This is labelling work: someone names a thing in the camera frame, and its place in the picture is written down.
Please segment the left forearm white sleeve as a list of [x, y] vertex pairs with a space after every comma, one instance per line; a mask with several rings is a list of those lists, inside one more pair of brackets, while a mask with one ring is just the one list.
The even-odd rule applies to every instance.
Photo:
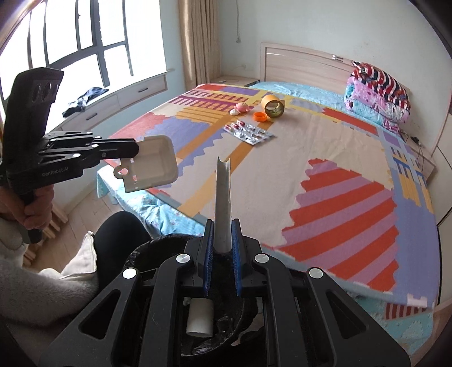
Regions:
[[21, 324], [46, 326], [76, 313], [98, 289], [94, 235], [84, 236], [78, 253], [63, 271], [22, 267], [28, 246], [18, 224], [1, 220], [1, 316]]

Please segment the person's left hand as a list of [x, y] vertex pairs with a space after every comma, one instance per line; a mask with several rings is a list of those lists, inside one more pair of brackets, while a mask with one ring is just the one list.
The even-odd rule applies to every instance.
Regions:
[[54, 195], [53, 185], [42, 187], [35, 191], [32, 203], [24, 204], [12, 190], [2, 187], [1, 218], [18, 222], [28, 230], [44, 229], [52, 219]]

